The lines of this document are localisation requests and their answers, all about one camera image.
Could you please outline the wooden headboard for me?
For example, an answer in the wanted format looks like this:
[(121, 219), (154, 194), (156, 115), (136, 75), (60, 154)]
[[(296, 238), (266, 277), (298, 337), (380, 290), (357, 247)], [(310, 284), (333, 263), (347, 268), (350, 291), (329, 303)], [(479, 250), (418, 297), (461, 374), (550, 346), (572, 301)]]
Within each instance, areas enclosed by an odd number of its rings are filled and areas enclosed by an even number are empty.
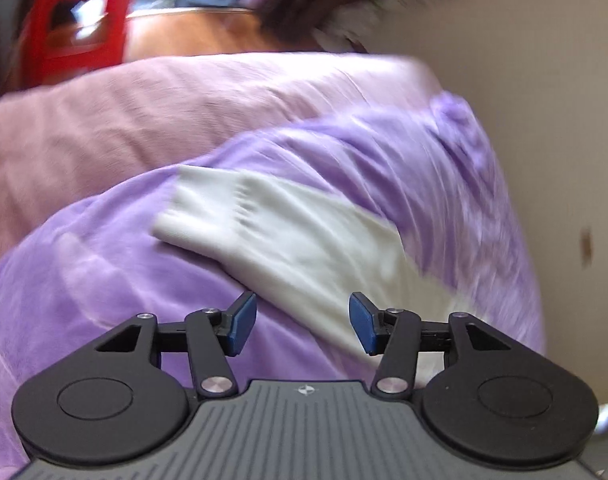
[(283, 42), (245, 10), (175, 10), (134, 14), (128, 21), (126, 62), (158, 56), (318, 51), (313, 38)]

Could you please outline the white Nevada t-shirt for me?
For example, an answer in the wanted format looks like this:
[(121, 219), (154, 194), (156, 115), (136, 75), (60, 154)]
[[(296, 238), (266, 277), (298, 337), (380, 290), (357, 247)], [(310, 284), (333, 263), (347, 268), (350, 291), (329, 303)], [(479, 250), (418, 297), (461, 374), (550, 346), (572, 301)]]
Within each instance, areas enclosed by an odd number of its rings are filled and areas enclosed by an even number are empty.
[(426, 321), (473, 310), (470, 300), (419, 272), (390, 222), (345, 198), (258, 172), (180, 167), (152, 233), (218, 262), (307, 328), (354, 377), (370, 379), (380, 362), (366, 355), (351, 326), (354, 292)]

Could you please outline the red plastic stool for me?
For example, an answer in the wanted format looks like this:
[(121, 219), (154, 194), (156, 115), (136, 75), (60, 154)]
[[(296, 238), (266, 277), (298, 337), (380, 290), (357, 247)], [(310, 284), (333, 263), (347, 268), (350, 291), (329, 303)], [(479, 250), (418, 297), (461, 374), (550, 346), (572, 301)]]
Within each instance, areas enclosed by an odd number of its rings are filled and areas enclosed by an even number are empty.
[(32, 0), (22, 32), (22, 86), (121, 64), (131, 1)]

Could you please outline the pink blanket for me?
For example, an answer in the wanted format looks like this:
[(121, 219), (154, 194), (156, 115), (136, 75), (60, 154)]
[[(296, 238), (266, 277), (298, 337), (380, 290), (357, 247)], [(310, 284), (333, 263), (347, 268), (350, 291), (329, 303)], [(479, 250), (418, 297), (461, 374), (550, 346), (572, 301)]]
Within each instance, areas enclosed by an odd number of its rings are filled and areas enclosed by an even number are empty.
[(61, 208), (192, 159), (240, 132), (361, 105), (425, 108), (441, 87), (414, 58), (167, 56), (0, 98), (0, 257)]

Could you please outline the purple bed sheet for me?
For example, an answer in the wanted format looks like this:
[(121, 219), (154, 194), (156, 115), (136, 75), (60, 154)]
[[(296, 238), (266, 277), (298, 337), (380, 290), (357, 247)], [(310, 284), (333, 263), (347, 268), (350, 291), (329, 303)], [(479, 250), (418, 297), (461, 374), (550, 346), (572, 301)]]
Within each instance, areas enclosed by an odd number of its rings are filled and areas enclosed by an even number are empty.
[(137, 314), (179, 322), (248, 289), (240, 384), (370, 380), (353, 292), (427, 320), (469, 311), (545, 349), (528, 248), (466, 101), (241, 133), (61, 209), (0, 259), (0, 479), (26, 461), (11, 401), (28, 378)]

